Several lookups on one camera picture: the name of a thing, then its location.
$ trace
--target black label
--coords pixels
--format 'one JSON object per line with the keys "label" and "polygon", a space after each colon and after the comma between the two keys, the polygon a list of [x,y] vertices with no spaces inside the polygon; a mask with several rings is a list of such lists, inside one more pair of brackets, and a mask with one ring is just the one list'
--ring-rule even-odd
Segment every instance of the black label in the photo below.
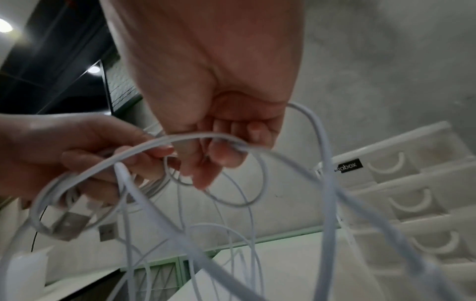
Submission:
{"label": "black label", "polygon": [[363,165],[359,159],[355,159],[352,161],[339,164],[334,171],[341,172],[343,174],[343,173],[354,171],[359,168],[363,168]]}

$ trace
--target hand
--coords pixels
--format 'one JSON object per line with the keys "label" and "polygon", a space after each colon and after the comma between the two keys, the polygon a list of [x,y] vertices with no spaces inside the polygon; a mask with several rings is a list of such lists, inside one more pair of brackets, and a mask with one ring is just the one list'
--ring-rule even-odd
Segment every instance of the hand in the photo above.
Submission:
{"label": "hand", "polygon": [[[272,147],[302,52],[298,0],[101,0],[129,74],[167,134],[230,133]],[[222,141],[174,144],[206,188],[245,156]]]}
{"label": "hand", "polygon": [[[111,116],[71,114],[50,116],[0,115],[0,194],[33,200],[52,179],[66,171],[80,173],[104,158],[98,152],[122,152],[154,137]],[[139,181],[164,175],[161,158],[172,147],[154,148],[124,160]],[[117,202],[117,180],[112,169],[82,182],[81,193],[106,203]]]}

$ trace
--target dark ceiling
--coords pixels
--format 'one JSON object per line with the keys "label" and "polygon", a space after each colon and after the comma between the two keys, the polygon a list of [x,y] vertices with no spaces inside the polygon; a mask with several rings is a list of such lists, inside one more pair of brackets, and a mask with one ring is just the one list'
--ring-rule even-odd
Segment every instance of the dark ceiling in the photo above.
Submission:
{"label": "dark ceiling", "polygon": [[115,51],[99,0],[40,0],[0,69],[0,113],[36,114]]}

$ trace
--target ceiling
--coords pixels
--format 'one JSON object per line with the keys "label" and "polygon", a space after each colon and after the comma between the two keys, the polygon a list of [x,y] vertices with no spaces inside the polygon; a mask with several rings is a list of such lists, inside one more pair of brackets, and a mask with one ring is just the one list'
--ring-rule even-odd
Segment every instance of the ceiling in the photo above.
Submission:
{"label": "ceiling", "polygon": [[0,0],[0,113],[37,114],[114,51],[99,0]]}

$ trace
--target ceiling light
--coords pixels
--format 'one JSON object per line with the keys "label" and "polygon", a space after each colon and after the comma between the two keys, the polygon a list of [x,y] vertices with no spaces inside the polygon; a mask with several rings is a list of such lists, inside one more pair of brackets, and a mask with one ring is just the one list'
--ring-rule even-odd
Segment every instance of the ceiling light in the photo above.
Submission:
{"label": "ceiling light", "polygon": [[7,33],[13,30],[13,27],[7,21],[0,19],[0,32]]}
{"label": "ceiling light", "polygon": [[89,69],[88,69],[88,72],[89,72],[89,73],[92,73],[92,74],[98,73],[99,71],[101,71],[101,69],[100,69],[99,67],[97,67],[97,66],[91,66],[91,67],[89,67]]}

